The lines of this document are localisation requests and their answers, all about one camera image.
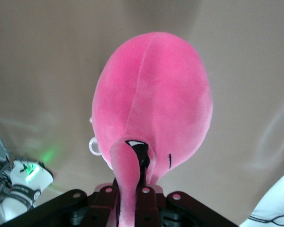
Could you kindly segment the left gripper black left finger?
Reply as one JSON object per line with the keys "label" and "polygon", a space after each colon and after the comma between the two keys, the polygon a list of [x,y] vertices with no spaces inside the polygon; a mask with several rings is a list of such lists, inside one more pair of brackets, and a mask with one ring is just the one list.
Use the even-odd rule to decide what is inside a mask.
{"label": "left gripper black left finger", "polygon": [[97,186],[90,196],[79,189],[70,190],[1,226],[116,227],[118,205],[118,188],[104,183]]}

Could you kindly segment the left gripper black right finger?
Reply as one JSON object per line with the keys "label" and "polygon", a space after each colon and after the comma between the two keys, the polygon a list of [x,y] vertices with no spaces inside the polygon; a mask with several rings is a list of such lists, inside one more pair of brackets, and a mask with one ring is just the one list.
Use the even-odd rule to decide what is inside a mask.
{"label": "left gripper black right finger", "polygon": [[150,186],[137,188],[136,227],[236,227],[237,225],[190,195],[164,196]]}

